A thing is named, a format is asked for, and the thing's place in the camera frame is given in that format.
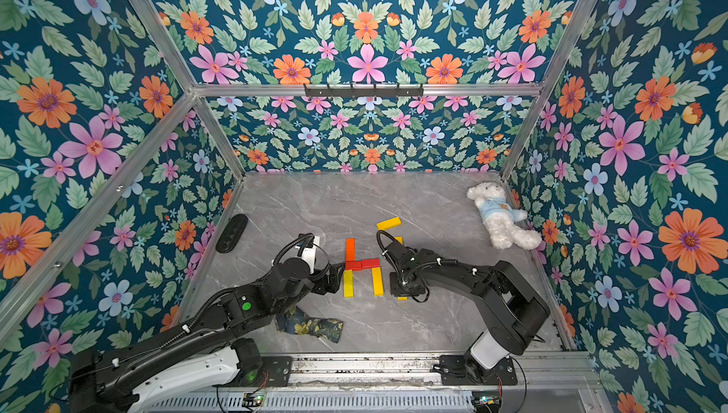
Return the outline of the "red block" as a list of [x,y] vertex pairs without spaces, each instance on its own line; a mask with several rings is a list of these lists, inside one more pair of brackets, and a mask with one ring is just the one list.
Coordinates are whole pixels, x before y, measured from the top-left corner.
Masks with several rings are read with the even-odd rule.
[[353,271],[353,272],[362,271],[363,270],[362,262],[361,261],[346,261],[345,270]]
[[362,270],[369,270],[369,269],[379,268],[379,267],[380,267],[380,259],[364,259],[361,262]]

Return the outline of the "orange block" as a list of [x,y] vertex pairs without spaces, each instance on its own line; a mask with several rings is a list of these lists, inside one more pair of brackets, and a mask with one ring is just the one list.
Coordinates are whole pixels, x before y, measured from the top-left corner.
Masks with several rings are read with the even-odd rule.
[[356,240],[353,238],[346,240],[345,261],[356,261]]

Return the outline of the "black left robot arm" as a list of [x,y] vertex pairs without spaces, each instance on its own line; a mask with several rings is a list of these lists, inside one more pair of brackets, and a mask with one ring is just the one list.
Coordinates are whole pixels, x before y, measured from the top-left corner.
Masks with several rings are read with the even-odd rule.
[[76,354],[68,382],[72,412],[144,412],[184,393],[234,380],[253,385],[263,360],[248,334],[310,293],[335,293],[343,264],[311,270],[293,258],[261,278],[213,294],[190,319],[138,344]]

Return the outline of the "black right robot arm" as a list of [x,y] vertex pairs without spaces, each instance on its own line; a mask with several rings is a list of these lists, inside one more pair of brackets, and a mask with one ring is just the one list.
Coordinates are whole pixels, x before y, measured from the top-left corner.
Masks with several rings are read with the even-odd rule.
[[500,361],[521,355],[540,338],[550,310],[535,288],[508,261],[476,266],[443,257],[430,249],[415,249],[387,232],[377,233],[381,256],[392,267],[391,294],[418,303],[430,299],[433,287],[471,300],[485,331],[466,352],[466,363],[492,371]]

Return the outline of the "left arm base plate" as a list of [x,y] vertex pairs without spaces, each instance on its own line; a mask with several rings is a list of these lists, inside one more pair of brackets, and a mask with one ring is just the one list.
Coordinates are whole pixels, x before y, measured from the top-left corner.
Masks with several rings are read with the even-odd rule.
[[241,371],[221,388],[284,388],[288,386],[292,363],[289,356],[264,356],[258,369]]

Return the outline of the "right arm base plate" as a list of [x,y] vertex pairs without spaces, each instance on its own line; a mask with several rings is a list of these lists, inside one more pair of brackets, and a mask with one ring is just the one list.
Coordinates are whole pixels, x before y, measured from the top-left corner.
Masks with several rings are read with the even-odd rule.
[[441,376],[444,386],[517,386],[518,374],[513,360],[502,358],[493,369],[484,369],[473,358],[458,355],[441,355],[432,366]]

